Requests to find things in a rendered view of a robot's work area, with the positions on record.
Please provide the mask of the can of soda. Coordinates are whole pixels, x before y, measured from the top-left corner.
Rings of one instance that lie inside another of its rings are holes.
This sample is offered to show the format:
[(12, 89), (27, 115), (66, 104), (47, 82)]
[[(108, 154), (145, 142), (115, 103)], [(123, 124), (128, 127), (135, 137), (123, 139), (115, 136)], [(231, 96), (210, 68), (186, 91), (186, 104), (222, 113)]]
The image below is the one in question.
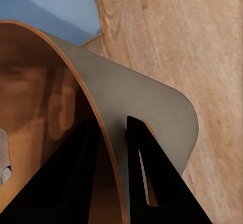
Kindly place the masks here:
[(1, 170), (0, 185), (4, 185), (11, 176), (11, 166), (5, 167)]

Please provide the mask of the trash can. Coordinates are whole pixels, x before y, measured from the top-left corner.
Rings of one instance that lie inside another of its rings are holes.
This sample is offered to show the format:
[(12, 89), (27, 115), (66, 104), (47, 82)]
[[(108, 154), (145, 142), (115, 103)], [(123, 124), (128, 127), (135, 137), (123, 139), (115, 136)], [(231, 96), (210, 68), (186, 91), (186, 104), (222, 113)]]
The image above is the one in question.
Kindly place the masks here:
[[(8, 137), (9, 180), (0, 214), (84, 120), (99, 141), (88, 224), (131, 224), (127, 117), (143, 121), (179, 175), (199, 123), (179, 90), (27, 23), (0, 20), (0, 128)], [(147, 204), (159, 207), (139, 150)]]

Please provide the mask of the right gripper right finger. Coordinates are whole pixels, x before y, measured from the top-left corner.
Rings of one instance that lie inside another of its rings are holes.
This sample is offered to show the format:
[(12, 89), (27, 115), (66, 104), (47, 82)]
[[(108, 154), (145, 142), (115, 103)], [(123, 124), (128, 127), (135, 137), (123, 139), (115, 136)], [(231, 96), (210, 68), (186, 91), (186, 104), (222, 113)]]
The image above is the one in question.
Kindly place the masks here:
[[(131, 224), (213, 224), (146, 124), (127, 117)], [(141, 151), (159, 207), (147, 204)]]

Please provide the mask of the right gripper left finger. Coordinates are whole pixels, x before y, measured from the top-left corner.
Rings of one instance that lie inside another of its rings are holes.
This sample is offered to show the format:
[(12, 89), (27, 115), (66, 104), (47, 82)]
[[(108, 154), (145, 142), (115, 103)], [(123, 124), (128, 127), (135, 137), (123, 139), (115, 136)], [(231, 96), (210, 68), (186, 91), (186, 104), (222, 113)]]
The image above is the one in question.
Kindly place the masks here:
[(82, 121), (0, 214), (0, 224), (88, 224), (99, 141)]

